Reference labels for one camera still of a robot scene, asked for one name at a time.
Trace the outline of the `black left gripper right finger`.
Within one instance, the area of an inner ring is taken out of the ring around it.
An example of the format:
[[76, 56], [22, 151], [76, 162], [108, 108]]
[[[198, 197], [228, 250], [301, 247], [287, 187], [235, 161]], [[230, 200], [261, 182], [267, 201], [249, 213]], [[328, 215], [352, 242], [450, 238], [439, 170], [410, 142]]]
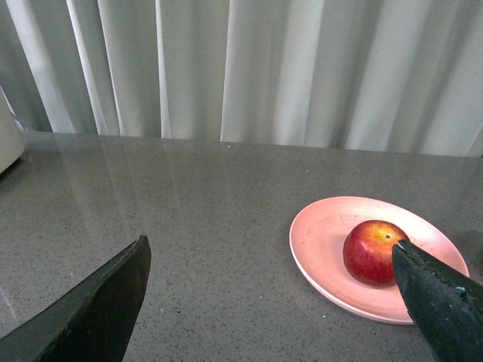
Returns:
[[482, 285], [401, 240], [392, 249], [396, 283], [437, 361], [482, 360]]

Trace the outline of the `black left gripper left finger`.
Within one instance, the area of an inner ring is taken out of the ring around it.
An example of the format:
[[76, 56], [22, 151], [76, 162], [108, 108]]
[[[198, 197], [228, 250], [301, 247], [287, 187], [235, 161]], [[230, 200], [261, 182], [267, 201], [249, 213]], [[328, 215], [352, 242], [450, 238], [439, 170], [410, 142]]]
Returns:
[[146, 295], [152, 253], [141, 235], [1, 339], [3, 361], [121, 361]]

